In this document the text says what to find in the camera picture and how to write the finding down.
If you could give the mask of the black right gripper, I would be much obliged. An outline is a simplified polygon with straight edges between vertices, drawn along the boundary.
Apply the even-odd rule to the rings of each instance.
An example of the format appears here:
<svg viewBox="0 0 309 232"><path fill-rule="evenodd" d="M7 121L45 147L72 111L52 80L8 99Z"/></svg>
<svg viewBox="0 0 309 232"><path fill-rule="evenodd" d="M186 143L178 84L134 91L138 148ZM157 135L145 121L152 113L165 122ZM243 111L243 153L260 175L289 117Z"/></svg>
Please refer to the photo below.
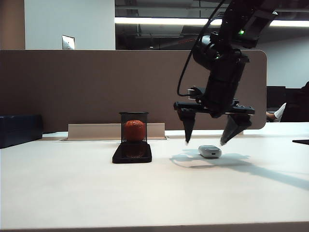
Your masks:
<svg viewBox="0 0 309 232"><path fill-rule="evenodd" d="M233 48L224 51L194 48L192 55L196 63L210 71L210 75L206 87L191 87L187 94L182 95L194 100L194 103L174 103L174 110L183 122L185 141L189 143L191 139L195 113L207 113L213 118L229 115L220 139L220 144L225 145L252 125L250 118L255 110L240 106L239 101L234 99L244 67L250 59Z"/></svg>

